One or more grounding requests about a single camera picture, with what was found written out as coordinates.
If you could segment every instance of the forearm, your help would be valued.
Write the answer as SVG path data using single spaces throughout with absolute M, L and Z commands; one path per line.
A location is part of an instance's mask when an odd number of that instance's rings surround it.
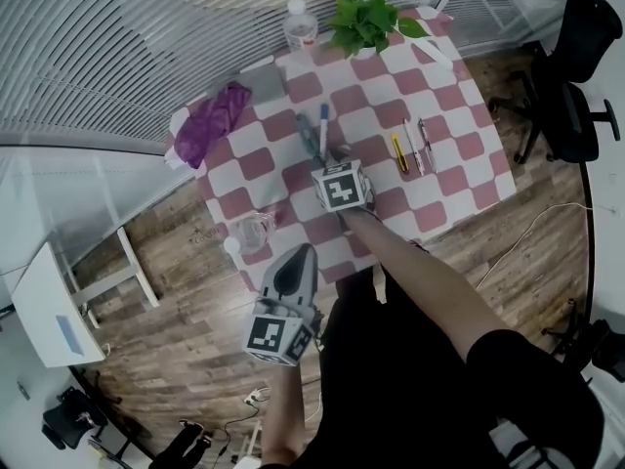
M 304 447 L 304 396 L 299 366 L 275 367 L 263 421 L 263 464 L 291 464 Z
M 483 334 L 507 328 L 451 267 L 410 245 L 369 214 L 347 211 L 344 217 L 399 286 L 447 334 L 463 359 Z

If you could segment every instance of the potted plant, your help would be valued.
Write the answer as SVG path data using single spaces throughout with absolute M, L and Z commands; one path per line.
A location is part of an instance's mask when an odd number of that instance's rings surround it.
M 368 59 L 389 46 L 388 33 L 409 38 L 428 36 L 412 18 L 400 18 L 396 6 L 386 0 L 336 0 L 337 13 L 327 23 L 334 29 L 330 44 L 341 47 L 348 58 Z

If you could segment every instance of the white bottle cap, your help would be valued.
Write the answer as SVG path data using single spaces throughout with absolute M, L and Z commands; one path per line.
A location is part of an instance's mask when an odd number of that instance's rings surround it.
M 289 0 L 287 8 L 294 16 L 300 16 L 306 12 L 306 2 L 304 0 Z
M 230 255 L 238 254 L 241 251 L 241 242 L 234 236 L 228 236 L 224 240 L 224 250 Z

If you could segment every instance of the checkered tablecloth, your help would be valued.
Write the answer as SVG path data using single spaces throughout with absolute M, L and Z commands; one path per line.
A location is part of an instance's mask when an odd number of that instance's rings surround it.
M 375 263 L 355 236 L 341 232 L 336 216 L 325 213 L 315 196 L 313 163 L 295 115 L 303 111 L 318 126 L 324 102 L 330 104 L 329 146 L 351 146 L 376 191 L 378 215 L 405 238 L 439 235 L 516 192 L 478 86 L 445 32 L 449 18 L 432 8 L 403 13 L 420 21 L 431 43 L 453 61 L 453 71 L 398 34 L 380 56 L 364 61 L 346 61 L 342 51 L 323 45 L 278 55 L 275 63 L 288 95 L 245 109 L 236 129 L 196 172 L 200 192 L 224 234 L 253 210 L 276 217 L 269 245 L 253 256 L 234 258 L 251 290 L 260 287 L 277 256 L 304 242 L 318 254 L 320 285 Z M 200 101 L 173 115 L 170 147 Z M 409 174 L 399 172 L 390 136 L 397 133 L 404 150 L 410 150 L 403 118 L 411 120 L 421 145 L 416 121 L 424 120 L 436 174 L 423 151 L 425 176 L 419 176 L 409 155 Z

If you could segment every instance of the black sleeve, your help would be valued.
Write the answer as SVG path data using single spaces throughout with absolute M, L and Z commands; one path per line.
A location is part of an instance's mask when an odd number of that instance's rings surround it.
M 604 415 L 579 372 L 512 330 L 482 336 L 467 366 L 497 416 L 514 422 L 536 445 L 562 452 L 576 469 L 594 466 Z

